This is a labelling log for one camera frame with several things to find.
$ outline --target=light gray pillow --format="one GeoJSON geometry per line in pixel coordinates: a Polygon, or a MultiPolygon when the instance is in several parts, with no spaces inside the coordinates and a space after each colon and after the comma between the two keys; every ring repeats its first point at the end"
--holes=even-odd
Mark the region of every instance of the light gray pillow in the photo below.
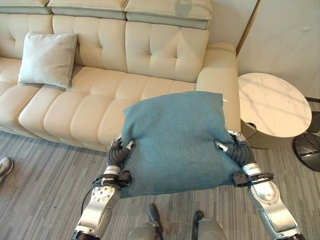
{"type": "Polygon", "coordinates": [[[24,38],[19,84],[50,84],[67,88],[74,68],[78,35],[38,34],[24,38]]]}

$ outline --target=black stand base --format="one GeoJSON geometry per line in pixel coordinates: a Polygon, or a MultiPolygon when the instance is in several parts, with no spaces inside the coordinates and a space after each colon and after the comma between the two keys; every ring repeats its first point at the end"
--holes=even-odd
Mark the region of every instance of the black stand base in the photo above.
{"type": "Polygon", "coordinates": [[[303,133],[293,139],[292,147],[297,158],[309,169],[320,172],[320,137],[303,133]]]}

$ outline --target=sofa headrest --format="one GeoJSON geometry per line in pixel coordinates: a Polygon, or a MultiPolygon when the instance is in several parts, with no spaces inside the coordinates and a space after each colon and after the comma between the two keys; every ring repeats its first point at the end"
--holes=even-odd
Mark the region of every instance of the sofa headrest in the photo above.
{"type": "Polygon", "coordinates": [[[49,0],[0,0],[0,13],[4,14],[52,14],[47,7],[49,0]]]}
{"type": "Polygon", "coordinates": [[[48,6],[56,15],[126,19],[128,0],[50,0],[48,6]]]}
{"type": "Polygon", "coordinates": [[[129,0],[124,8],[129,21],[207,29],[211,0],[129,0]]]}

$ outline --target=gray carpet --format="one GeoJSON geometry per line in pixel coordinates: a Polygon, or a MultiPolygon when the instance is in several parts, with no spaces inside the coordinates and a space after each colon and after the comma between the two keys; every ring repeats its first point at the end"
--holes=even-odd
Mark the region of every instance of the gray carpet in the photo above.
{"type": "MultiPolygon", "coordinates": [[[[254,152],[262,169],[275,174],[282,200],[306,239],[320,239],[320,173],[302,165],[289,143],[254,152]]],[[[15,165],[0,183],[0,239],[70,240],[82,199],[103,172],[106,154],[0,132],[4,156],[15,165]]],[[[219,221],[229,240],[270,239],[246,190],[232,186],[120,200],[103,239],[125,240],[148,221],[149,203],[159,209],[166,240],[190,240],[196,210],[219,221]]]]}

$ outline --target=shoe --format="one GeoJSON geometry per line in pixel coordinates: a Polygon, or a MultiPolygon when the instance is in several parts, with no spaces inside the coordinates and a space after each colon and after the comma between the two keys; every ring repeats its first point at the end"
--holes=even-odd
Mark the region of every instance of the shoe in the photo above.
{"type": "Polygon", "coordinates": [[[193,218],[192,240],[198,240],[199,221],[205,217],[202,211],[196,211],[193,218]]]}
{"type": "Polygon", "coordinates": [[[0,160],[0,182],[14,168],[14,162],[9,157],[4,157],[0,160]]]}
{"type": "Polygon", "coordinates": [[[156,236],[160,238],[160,240],[164,240],[163,236],[163,231],[164,229],[162,228],[161,220],[160,220],[160,214],[157,209],[157,206],[154,205],[153,203],[149,204],[148,206],[148,216],[151,222],[157,222],[159,226],[155,227],[155,233],[156,236]]]}

